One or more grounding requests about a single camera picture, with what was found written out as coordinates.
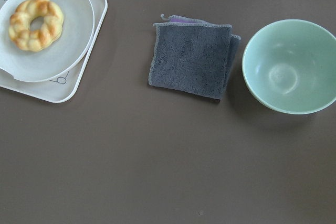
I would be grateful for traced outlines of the cream serving tray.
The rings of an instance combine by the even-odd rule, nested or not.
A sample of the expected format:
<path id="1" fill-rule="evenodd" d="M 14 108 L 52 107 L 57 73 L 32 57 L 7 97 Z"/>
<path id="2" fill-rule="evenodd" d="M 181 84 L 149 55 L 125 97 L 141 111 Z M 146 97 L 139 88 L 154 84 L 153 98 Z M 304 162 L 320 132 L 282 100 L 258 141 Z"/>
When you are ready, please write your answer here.
<path id="1" fill-rule="evenodd" d="M 60 38 L 40 52 L 18 49 L 8 36 L 9 17 L 25 0 L 1 0 L 1 87 L 52 103 L 77 91 L 107 12 L 107 0 L 51 0 L 64 23 Z"/>

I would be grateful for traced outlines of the grey folded cloth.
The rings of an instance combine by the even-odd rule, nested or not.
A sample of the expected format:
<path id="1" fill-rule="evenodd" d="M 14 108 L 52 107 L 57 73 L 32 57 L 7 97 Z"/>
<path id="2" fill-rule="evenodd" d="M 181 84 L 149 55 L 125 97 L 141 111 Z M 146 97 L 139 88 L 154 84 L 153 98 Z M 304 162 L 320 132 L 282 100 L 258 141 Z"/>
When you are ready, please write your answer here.
<path id="1" fill-rule="evenodd" d="M 230 24 L 178 15 L 161 18 L 153 24 L 149 85 L 222 99 L 241 37 L 232 33 Z"/>

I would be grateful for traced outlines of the white plate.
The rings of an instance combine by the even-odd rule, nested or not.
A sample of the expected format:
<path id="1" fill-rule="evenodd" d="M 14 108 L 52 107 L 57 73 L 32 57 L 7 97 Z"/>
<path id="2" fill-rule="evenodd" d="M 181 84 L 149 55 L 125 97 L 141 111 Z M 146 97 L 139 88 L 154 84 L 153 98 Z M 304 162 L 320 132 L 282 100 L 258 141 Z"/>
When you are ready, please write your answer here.
<path id="1" fill-rule="evenodd" d="M 76 65 L 94 34 L 90 0 L 8 0 L 1 7 L 1 70 L 40 82 Z"/>

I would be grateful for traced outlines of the mint green bowl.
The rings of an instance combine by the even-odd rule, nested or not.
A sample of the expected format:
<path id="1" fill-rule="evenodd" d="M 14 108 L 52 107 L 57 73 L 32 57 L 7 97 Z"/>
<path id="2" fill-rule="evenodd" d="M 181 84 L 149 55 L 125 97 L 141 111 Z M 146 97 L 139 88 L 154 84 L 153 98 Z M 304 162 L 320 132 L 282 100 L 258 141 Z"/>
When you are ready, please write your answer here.
<path id="1" fill-rule="evenodd" d="M 310 114 L 335 102 L 335 36 L 300 19 L 257 31 L 242 57 L 250 93 L 264 106 L 287 114 Z"/>

